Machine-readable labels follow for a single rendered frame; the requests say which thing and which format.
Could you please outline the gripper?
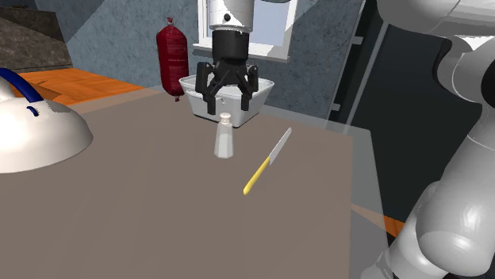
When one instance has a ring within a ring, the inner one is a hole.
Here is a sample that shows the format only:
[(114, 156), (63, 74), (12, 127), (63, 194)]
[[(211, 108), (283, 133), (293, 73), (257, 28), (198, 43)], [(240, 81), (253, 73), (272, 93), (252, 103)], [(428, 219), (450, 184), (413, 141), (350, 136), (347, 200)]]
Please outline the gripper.
[(212, 33), (213, 63), (199, 62), (195, 91), (207, 104), (207, 113), (216, 114), (216, 94), (221, 85), (237, 85), (241, 91), (241, 110), (249, 110), (254, 92), (259, 90), (256, 65), (247, 65), (249, 34), (235, 30), (216, 30)]

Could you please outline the white plastic tub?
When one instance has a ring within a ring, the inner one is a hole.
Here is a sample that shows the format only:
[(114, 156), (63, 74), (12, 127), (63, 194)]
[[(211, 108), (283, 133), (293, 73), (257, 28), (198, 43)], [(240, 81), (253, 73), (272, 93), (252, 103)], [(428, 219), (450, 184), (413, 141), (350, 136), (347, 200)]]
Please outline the white plastic tub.
[(195, 116), (219, 122), (221, 113), (229, 113), (234, 128), (242, 126), (259, 113), (274, 86), (271, 80), (259, 78), (259, 90), (252, 94), (248, 111), (241, 109), (240, 89), (237, 86), (223, 86), (215, 96), (216, 114), (211, 115), (207, 112), (207, 104), (203, 101), (202, 95), (195, 91), (196, 75), (181, 78), (179, 82)]

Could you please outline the white salt shaker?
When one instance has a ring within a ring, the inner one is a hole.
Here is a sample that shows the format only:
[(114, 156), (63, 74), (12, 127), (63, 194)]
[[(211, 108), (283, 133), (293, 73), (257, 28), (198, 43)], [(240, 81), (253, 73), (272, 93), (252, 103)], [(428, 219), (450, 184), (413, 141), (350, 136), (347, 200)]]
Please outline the white salt shaker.
[(220, 114), (220, 121), (217, 125), (214, 154), (220, 159), (228, 159), (233, 156), (232, 122), (230, 113)]

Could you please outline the red sausage-shaped package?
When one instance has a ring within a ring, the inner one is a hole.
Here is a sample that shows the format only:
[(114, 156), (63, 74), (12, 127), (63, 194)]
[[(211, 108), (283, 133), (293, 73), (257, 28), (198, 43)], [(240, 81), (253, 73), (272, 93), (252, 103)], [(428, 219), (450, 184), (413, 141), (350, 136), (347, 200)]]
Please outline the red sausage-shaped package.
[(167, 25), (156, 34), (160, 78), (163, 89), (175, 101), (184, 94), (179, 79), (189, 76), (187, 38), (167, 17)]

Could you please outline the yellow-handled knife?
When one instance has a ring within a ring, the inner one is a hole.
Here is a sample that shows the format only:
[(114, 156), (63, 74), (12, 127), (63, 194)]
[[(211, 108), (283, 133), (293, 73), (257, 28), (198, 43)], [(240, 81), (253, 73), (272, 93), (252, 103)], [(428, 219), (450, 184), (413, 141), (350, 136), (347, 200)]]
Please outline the yellow-handled knife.
[(273, 163), (273, 161), (276, 159), (276, 157), (278, 156), (281, 149), (284, 147), (286, 141), (289, 139), (291, 132), (292, 132), (292, 128), (288, 128), (286, 130), (286, 132), (283, 134), (283, 136), (280, 138), (280, 140), (274, 146), (274, 148), (272, 149), (270, 154), (264, 159), (264, 161), (260, 165), (260, 167), (256, 170), (256, 172), (248, 180), (247, 184), (243, 188), (243, 195), (249, 194), (253, 185), (257, 182), (257, 180), (259, 179), (259, 177), (261, 176), (263, 171), (266, 169), (266, 167)]

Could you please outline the dark door with grey frame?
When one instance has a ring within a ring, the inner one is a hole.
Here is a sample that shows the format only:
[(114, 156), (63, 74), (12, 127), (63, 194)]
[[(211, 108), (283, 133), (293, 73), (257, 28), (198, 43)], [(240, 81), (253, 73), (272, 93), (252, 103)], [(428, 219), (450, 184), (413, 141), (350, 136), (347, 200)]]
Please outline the dark door with grey frame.
[(480, 117), (478, 104), (449, 93), (433, 78), (436, 57), (449, 45), (438, 37), (384, 25), (376, 0), (366, 0), (331, 120), (370, 132), (383, 215), (399, 230), (420, 194)]

